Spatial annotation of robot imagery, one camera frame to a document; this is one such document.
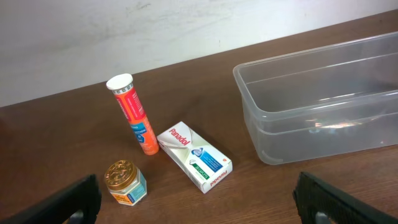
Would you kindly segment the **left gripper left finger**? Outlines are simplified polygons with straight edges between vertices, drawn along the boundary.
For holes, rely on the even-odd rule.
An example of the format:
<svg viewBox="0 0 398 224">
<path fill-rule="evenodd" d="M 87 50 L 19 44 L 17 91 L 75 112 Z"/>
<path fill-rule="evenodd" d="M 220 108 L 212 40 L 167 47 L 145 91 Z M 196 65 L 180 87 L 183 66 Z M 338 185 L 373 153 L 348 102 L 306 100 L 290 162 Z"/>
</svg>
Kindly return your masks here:
<svg viewBox="0 0 398 224">
<path fill-rule="evenodd" d="M 90 174 L 1 223 L 95 223 L 101 207 L 98 180 Z"/>
</svg>

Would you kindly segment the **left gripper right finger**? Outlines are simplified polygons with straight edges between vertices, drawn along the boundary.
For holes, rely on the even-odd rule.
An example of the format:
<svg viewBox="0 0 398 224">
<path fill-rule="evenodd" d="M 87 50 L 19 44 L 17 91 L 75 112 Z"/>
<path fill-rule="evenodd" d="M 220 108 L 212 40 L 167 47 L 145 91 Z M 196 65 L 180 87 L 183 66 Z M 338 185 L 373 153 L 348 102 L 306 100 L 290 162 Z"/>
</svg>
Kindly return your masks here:
<svg viewBox="0 0 398 224">
<path fill-rule="evenodd" d="M 308 172 L 299 174 L 293 198 L 302 223 L 397 224 L 397 218 Z"/>
</svg>

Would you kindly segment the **small gold-lid balm jar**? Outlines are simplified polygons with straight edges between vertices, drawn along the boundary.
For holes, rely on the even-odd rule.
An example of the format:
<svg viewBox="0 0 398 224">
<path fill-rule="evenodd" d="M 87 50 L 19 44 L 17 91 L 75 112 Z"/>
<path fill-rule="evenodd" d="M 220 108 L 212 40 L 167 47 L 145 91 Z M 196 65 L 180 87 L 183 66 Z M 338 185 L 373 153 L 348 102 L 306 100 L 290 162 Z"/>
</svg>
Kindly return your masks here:
<svg viewBox="0 0 398 224">
<path fill-rule="evenodd" d="M 104 175 L 105 184 L 116 201 L 134 206 L 147 195 L 147 182 L 132 162 L 121 160 L 111 165 Z"/>
</svg>

